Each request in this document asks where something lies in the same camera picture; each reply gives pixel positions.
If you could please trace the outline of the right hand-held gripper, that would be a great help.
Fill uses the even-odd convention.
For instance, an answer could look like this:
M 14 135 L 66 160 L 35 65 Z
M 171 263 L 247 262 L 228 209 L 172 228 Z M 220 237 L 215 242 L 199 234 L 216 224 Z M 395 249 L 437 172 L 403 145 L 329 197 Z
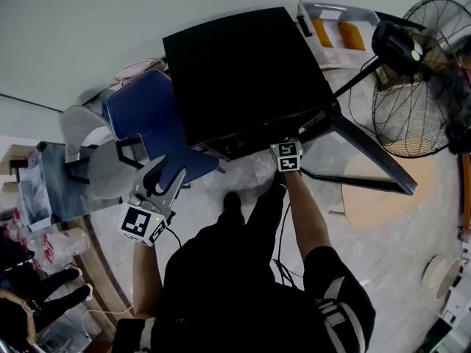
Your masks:
M 285 142 L 271 144 L 269 151 L 279 172 L 300 170 L 302 145 L 297 139 L 289 138 Z

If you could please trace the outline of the black mini fridge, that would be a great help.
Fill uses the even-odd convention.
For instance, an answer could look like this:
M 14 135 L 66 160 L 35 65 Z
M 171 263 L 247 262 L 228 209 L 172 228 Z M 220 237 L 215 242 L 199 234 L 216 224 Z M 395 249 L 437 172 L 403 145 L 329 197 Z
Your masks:
M 345 118 L 312 51 L 282 7 L 208 21 L 163 39 L 174 100 L 188 145 L 234 160 L 295 138 L 335 132 L 387 179 L 325 181 L 412 195 L 416 181 Z M 237 140 L 244 146 L 238 147 Z

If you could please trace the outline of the person's left forearm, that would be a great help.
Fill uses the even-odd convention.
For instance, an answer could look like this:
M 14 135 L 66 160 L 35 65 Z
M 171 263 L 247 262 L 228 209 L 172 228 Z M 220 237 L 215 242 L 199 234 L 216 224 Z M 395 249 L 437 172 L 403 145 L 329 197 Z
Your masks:
M 136 243 L 132 265 L 132 305 L 136 319 L 159 318 L 163 284 L 154 246 Z

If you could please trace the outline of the person's right forearm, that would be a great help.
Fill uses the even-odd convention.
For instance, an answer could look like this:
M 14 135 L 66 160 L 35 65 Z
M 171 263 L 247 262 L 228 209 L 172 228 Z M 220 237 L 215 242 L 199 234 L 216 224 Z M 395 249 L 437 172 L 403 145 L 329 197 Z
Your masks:
M 297 246 L 302 261 L 318 247 L 332 246 L 327 224 L 299 171 L 285 173 Z

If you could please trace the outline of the grey chair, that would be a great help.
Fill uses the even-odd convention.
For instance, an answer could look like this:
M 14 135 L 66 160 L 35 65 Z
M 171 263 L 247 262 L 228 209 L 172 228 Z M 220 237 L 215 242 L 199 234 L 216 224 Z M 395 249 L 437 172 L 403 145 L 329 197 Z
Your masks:
M 92 149 L 88 157 L 81 155 L 89 134 L 98 129 L 112 131 L 109 121 L 87 107 L 72 106 L 60 116 L 60 128 L 69 178 L 87 185 L 98 199 L 127 199 L 138 169 L 120 161 L 114 139 Z

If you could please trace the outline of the person's left black shoe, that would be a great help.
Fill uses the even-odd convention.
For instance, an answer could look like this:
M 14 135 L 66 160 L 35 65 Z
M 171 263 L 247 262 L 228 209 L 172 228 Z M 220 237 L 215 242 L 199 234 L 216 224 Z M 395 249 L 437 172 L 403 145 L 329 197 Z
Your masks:
M 241 214 L 241 199 L 236 192 L 229 192 L 223 200 L 225 213 Z

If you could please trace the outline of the glossy grey side table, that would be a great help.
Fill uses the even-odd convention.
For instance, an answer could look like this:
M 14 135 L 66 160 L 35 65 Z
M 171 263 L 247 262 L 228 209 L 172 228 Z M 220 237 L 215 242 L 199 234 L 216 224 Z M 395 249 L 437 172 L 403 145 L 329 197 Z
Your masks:
M 40 142 L 15 170 L 21 218 L 31 231 L 90 214 L 122 203 L 122 198 L 101 199 L 77 179 L 88 177 L 88 164 L 80 163 L 70 177 L 65 169 L 65 146 Z

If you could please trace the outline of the curved wooden plank platform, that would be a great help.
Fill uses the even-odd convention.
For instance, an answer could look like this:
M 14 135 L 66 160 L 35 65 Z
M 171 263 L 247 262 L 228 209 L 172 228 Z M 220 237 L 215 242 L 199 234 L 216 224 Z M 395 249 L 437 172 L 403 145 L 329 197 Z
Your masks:
M 127 310 L 131 303 L 124 294 L 114 275 L 99 243 L 88 215 L 74 218 L 68 226 L 79 227 L 89 241 L 89 248 L 74 257 L 74 263 L 83 271 L 84 280 L 93 286 L 93 300 L 88 302 L 91 318 L 105 331 L 112 335 L 121 318 L 132 318 Z

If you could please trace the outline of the bag of clear plastic bottles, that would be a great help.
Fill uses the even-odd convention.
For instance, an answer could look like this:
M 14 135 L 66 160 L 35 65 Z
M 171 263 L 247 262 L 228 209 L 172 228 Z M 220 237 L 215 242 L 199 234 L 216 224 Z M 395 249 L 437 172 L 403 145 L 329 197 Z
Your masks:
M 0 210 L 0 271 L 30 263 L 34 269 L 54 274 L 89 246 L 89 238 L 80 228 L 56 231 L 46 227 L 32 232 L 22 224 L 17 209 Z

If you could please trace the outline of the person's body in black clothes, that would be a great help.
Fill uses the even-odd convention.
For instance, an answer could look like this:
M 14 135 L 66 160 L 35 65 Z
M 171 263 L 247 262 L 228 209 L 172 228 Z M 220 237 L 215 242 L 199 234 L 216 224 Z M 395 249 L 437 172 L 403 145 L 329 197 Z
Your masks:
M 180 247 L 160 272 L 160 317 L 121 319 L 112 353 L 366 353 L 376 312 L 332 246 L 302 262 L 302 288 L 275 280 L 284 199 L 270 186 L 249 218 L 223 211 Z

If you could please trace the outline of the small black box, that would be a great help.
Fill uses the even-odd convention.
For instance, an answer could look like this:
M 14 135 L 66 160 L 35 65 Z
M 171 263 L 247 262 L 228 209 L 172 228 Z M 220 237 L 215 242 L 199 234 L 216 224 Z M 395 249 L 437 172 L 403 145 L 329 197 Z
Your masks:
M 312 34 L 312 31 L 309 29 L 308 25 L 306 24 L 305 22 L 305 17 L 304 15 L 302 14 L 299 14 L 297 16 L 297 25 L 299 26 L 300 30 L 301 30 L 301 33 L 305 36 L 305 37 L 311 37 L 313 34 Z

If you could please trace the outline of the beige wooden shelf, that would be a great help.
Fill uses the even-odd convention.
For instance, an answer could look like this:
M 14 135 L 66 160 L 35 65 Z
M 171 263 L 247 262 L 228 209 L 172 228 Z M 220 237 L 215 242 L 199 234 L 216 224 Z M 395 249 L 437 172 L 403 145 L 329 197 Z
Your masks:
M 36 146 L 12 144 L 0 155 L 0 199 L 18 193 L 21 172 L 36 153 Z

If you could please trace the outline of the black standing fan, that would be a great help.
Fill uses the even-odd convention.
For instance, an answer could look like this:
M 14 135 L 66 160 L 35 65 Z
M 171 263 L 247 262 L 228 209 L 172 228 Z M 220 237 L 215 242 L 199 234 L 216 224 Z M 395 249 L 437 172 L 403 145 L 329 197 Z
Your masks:
M 425 157 L 471 152 L 471 11 L 423 0 L 403 18 L 382 15 L 374 58 L 336 95 L 375 74 L 370 132 L 389 153 Z

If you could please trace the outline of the orange long board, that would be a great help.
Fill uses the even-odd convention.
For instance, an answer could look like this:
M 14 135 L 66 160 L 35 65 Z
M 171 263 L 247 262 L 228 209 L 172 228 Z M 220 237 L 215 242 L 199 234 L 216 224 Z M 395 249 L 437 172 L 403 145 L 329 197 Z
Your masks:
M 471 154 L 460 155 L 461 234 L 471 234 Z

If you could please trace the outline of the white round disc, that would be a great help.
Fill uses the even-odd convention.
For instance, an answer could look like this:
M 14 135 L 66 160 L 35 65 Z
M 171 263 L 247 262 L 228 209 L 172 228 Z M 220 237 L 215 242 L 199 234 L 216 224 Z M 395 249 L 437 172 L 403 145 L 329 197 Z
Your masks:
M 422 283 L 428 288 L 437 288 L 445 277 L 447 259 L 438 254 L 429 259 L 422 275 Z

